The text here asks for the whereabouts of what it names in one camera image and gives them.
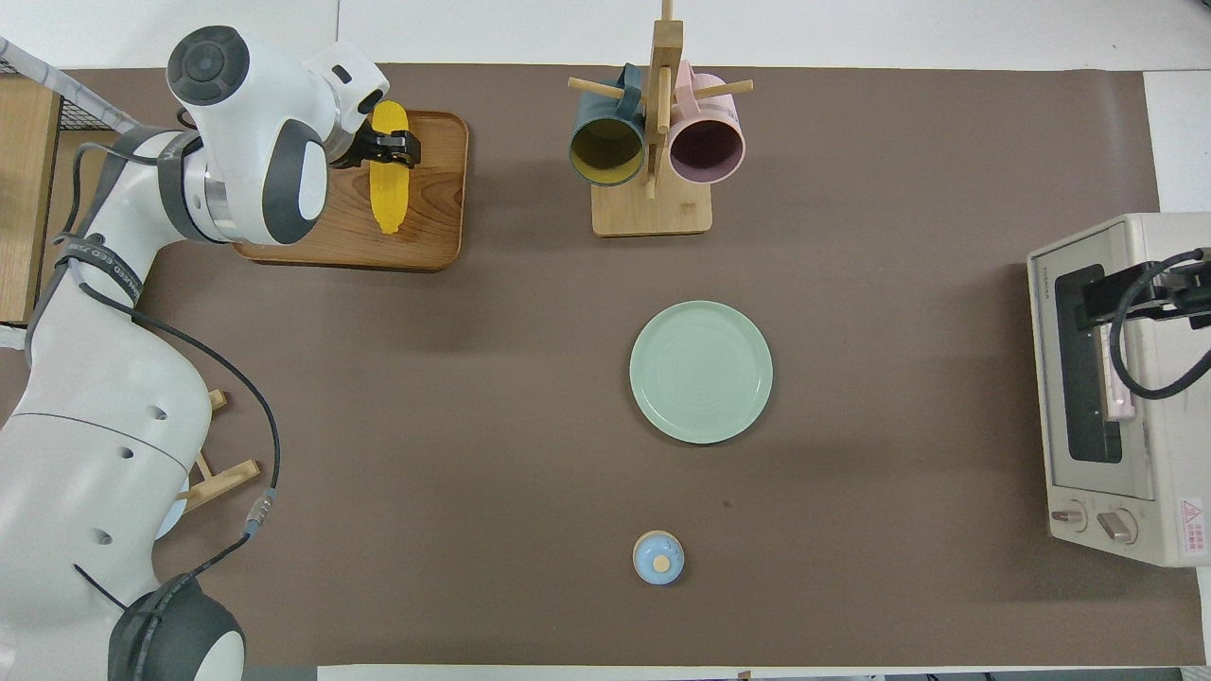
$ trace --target mug rack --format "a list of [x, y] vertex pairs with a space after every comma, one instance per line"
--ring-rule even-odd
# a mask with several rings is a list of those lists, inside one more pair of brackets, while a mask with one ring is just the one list
[[[661, 0], [660, 18], [652, 33], [652, 58], [641, 99], [648, 107], [644, 170], [626, 184], [592, 187], [593, 233], [597, 236], [701, 234], [711, 229], [711, 185], [681, 178], [668, 160], [673, 79], [684, 45], [684, 23], [672, 18], [672, 0]], [[622, 97], [621, 88], [579, 78], [569, 78], [568, 87], [615, 99]], [[725, 82], [695, 90], [694, 98], [740, 95], [752, 88], [752, 80]]]

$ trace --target mug handle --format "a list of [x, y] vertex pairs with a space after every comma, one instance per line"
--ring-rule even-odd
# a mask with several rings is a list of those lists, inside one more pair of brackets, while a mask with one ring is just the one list
[[639, 108], [639, 67], [627, 62], [622, 67], [622, 73], [618, 76], [618, 87], [622, 90], [622, 98], [618, 101], [615, 111], [620, 118], [631, 119]]
[[677, 93], [677, 105], [682, 107], [684, 115], [696, 116], [702, 113], [694, 97], [694, 69], [690, 68], [689, 59], [682, 59], [677, 67], [677, 86], [673, 92]]

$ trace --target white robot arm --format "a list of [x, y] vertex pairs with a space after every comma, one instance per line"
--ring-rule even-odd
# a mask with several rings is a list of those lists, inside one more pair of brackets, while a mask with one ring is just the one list
[[[329, 162], [357, 161], [388, 84], [348, 45], [300, 64], [229, 27], [186, 36], [167, 73], [197, 132], [136, 127], [110, 150], [30, 327], [29, 384], [0, 429], [0, 630], [16, 639], [6, 681], [242, 674], [242, 631], [196, 583], [208, 565], [163, 585], [151, 571], [156, 528], [210, 428], [207, 390], [122, 308], [174, 241], [302, 239]], [[274, 480], [229, 549], [256, 533]]]

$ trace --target light green plate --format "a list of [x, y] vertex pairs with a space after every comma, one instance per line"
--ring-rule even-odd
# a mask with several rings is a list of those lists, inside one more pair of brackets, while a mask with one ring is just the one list
[[748, 317], [711, 301], [678, 303], [643, 327], [631, 350], [631, 391], [666, 434], [696, 445], [752, 425], [774, 383], [769, 345]]

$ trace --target mug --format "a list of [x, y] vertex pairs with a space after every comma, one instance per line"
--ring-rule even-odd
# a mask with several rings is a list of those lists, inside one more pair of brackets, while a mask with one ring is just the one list
[[723, 79], [695, 74], [685, 61], [677, 69], [677, 103], [668, 119], [668, 161], [679, 177], [698, 184], [727, 179], [745, 160], [735, 98], [694, 98], [695, 90], [712, 85], [723, 85]]
[[580, 96], [568, 145], [568, 159], [580, 177], [601, 187], [614, 187], [643, 167], [645, 119], [639, 105], [641, 82], [639, 67], [626, 64], [616, 82], [604, 82], [620, 87], [621, 99], [596, 92]]

